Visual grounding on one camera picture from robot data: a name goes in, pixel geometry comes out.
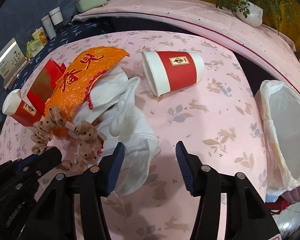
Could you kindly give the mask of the white bag lined trash bin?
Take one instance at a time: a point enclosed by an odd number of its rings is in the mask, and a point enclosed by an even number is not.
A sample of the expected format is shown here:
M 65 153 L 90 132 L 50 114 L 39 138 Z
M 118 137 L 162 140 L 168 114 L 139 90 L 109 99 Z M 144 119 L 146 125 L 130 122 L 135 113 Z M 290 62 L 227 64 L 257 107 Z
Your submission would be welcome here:
M 266 201 L 300 186 L 300 95 L 289 84 L 265 80 L 255 95 L 267 156 Z

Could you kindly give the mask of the red white paper cup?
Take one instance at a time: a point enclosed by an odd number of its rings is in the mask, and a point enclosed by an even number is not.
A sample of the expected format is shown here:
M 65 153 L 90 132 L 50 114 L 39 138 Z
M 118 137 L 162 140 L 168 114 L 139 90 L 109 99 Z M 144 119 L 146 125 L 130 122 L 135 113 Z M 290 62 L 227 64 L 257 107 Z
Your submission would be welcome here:
M 144 52 L 142 66 L 151 92 L 157 97 L 197 84 L 205 67 L 198 53 L 186 51 Z

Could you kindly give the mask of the tall white bottle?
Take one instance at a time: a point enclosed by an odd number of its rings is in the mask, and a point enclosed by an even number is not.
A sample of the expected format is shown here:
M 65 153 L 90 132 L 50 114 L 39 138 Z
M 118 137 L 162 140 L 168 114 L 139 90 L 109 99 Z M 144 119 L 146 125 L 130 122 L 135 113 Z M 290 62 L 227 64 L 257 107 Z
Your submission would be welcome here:
M 50 40 L 53 39 L 57 34 L 56 34 L 53 24 L 50 20 L 50 16 L 49 15 L 44 16 L 41 19 L 41 22 L 43 24 L 43 27 L 44 27 L 49 39 Z

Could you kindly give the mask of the red handled object on floor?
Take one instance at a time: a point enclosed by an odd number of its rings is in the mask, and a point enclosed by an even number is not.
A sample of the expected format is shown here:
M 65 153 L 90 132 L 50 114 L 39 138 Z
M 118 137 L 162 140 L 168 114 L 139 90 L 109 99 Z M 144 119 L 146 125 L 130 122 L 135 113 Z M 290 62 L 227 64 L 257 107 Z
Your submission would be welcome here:
M 268 208 L 271 215 L 279 215 L 283 210 L 290 206 L 290 202 L 285 200 L 283 197 L 279 197 L 276 202 L 266 202 L 266 207 Z

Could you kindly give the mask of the brown polka dot scrunchie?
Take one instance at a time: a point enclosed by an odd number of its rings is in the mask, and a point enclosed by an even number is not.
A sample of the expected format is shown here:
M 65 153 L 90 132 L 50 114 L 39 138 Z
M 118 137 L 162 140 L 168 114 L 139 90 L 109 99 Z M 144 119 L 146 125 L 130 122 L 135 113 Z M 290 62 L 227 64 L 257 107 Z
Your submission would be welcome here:
M 68 156 L 57 168 L 75 173 L 82 173 L 89 165 L 95 165 L 103 148 L 103 140 L 95 126 L 85 120 L 79 125 L 71 123 L 62 117 L 58 107 L 49 108 L 48 116 L 33 124 L 31 140 L 35 143 L 32 152 L 37 155 L 51 149 L 51 141 L 69 146 Z

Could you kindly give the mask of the orange plastic bag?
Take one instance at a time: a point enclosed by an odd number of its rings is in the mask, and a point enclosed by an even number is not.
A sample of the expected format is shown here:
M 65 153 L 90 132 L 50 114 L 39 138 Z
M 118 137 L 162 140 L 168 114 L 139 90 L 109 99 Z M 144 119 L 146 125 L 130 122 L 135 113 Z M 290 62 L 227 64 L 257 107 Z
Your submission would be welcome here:
M 124 49 L 106 46 L 81 52 L 56 81 L 56 87 L 45 103 L 45 116 L 50 108 L 58 107 L 61 116 L 70 121 L 97 81 L 126 56 L 129 53 Z

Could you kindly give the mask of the white cloth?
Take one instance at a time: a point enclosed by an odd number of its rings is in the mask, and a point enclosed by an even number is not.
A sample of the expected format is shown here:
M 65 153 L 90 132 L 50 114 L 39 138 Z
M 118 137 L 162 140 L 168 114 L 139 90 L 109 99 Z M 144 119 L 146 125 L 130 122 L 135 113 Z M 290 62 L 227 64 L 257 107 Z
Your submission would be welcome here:
M 122 169 L 126 170 L 123 181 L 115 192 L 125 196 L 135 192 L 146 181 L 151 160 L 160 153 L 158 138 L 144 113 L 135 104 L 135 91 L 139 77 L 128 78 L 119 65 L 111 68 L 96 83 L 88 99 L 83 103 L 72 123 L 83 120 L 92 123 L 99 120 L 98 135 L 103 140 L 103 157 L 111 155 L 121 142 L 125 146 Z

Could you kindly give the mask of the pink rabbit print tablecloth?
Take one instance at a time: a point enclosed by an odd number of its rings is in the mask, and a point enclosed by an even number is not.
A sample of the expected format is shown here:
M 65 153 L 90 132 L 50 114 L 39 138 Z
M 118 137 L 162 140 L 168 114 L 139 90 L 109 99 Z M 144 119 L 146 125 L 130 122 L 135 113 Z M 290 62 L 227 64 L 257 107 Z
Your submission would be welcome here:
M 49 54 L 11 91 L 0 239 L 269 239 L 263 132 L 234 53 L 125 31 Z

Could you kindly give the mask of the small green yellow box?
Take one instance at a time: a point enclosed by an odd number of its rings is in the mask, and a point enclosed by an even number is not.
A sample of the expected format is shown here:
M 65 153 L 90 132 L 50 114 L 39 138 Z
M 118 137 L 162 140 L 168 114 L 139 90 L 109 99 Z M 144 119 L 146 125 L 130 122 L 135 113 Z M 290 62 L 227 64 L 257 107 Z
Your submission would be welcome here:
M 28 41 L 26 44 L 26 56 L 35 57 L 44 48 L 40 39 Z

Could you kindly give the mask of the navy floral cloth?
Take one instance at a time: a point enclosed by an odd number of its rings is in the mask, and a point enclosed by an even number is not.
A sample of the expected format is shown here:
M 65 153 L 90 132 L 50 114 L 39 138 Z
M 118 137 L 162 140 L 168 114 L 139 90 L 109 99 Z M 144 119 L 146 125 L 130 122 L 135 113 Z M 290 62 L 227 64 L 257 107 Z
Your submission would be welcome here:
M 35 57 L 30 59 L 25 68 L 17 74 L 17 77 L 12 81 L 7 91 L 10 92 L 14 89 L 22 88 L 43 59 L 58 47 L 84 38 L 107 33 L 110 33 L 110 23 L 107 20 L 92 19 L 87 22 L 76 21 L 68 23 L 61 34 L 57 34 Z

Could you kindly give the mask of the cream patterned cup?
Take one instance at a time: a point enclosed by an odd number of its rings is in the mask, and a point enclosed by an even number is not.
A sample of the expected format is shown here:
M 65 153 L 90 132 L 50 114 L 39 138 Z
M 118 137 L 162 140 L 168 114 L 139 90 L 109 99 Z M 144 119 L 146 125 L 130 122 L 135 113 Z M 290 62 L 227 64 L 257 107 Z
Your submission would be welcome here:
M 46 45 L 48 40 L 43 27 L 37 28 L 33 33 L 32 37 L 34 40 L 39 40 L 42 45 Z

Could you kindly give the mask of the red gift box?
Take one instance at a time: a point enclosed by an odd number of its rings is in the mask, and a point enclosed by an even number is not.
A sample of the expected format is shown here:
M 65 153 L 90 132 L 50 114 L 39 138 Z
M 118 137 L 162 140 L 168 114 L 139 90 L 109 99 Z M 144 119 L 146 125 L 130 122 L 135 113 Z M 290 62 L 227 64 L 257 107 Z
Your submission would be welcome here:
M 59 65 L 53 59 L 49 59 L 28 91 L 27 98 L 36 111 L 42 115 L 44 115 L 46 101 L 51 97 L 56 82 L 62 77 L 65 70 L 65 64 Z

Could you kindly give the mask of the pink dotted bed sheet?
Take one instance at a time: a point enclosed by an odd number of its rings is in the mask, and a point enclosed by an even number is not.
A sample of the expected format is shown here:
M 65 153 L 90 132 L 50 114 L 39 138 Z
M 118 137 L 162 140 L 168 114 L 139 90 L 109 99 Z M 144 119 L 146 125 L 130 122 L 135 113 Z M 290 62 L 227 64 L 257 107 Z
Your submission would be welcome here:
M 208 38 L 290 84 L 300 95 L 300 63 L 294 42 L 267 25 L 251 27 L 231 12 L 199 0 L 111 0 L 73 19 L 110 16 L 163 22 Z

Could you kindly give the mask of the mint green tissue box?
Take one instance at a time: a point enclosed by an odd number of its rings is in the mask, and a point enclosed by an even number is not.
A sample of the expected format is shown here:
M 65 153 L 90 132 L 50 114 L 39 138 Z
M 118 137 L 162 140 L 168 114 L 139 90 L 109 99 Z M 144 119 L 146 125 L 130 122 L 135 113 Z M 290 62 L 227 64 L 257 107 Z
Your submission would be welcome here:
M 78 0 L 75 5 L 78 12 L 85 12 L 90 9 L 107 4 L 108 0 Z

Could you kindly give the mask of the white floral card box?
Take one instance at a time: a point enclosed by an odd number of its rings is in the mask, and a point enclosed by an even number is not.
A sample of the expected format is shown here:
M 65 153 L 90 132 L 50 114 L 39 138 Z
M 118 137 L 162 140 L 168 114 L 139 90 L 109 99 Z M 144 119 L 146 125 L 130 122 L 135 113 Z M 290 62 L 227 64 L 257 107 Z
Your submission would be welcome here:
M 8 89 L 17 74 L 28 64 L 15 38 L 12 38 L 0 51 L 0 75 L 4 78 L 4 88 Z

